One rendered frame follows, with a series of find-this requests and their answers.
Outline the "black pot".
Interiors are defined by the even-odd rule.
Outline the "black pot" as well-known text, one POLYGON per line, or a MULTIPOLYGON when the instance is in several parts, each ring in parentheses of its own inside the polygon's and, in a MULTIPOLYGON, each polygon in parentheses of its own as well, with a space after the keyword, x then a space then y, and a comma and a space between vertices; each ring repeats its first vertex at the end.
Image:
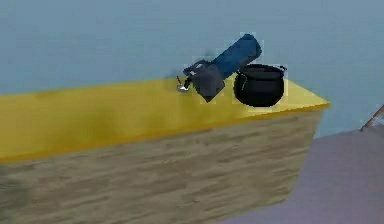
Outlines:
POLYGON ((235 97, 252 107, 271 107, 284 95, 284 66, 249 64, 237 72, 235 97))

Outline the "small silver cup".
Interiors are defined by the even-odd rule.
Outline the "small silver cup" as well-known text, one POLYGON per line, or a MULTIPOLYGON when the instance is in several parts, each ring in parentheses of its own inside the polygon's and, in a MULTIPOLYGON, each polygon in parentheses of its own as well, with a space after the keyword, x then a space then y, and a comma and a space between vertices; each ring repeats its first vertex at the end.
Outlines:
POLYGON ((184 82, 181 82, 180 78, 177 78, 177 81, 179 84, 177 85, 177 89, 180 92, 188 92, 189 91, 189 85, 191 83, 191 79, 187 78, 184 82))

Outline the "brown wooden stick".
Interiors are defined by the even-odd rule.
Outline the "brown wooden stick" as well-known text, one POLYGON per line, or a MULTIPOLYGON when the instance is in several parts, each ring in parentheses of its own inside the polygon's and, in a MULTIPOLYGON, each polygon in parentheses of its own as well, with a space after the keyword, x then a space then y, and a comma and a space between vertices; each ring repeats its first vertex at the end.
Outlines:
POLYGON ((384 104, 372 115, 372 117, 359 129, 363 132, 366 128, 371 127, 373 124, 384 125, 384 104))

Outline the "yellow topped wooden counter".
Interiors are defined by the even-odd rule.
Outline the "yellow topped wooden counter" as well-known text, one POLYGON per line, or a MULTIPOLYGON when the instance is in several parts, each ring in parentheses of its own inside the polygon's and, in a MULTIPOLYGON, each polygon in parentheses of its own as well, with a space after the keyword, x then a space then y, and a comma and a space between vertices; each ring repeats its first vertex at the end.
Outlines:
POLYGON ((328 102, 157 79, 0 96, 0 224, 216 224, 285 201, 328 102))

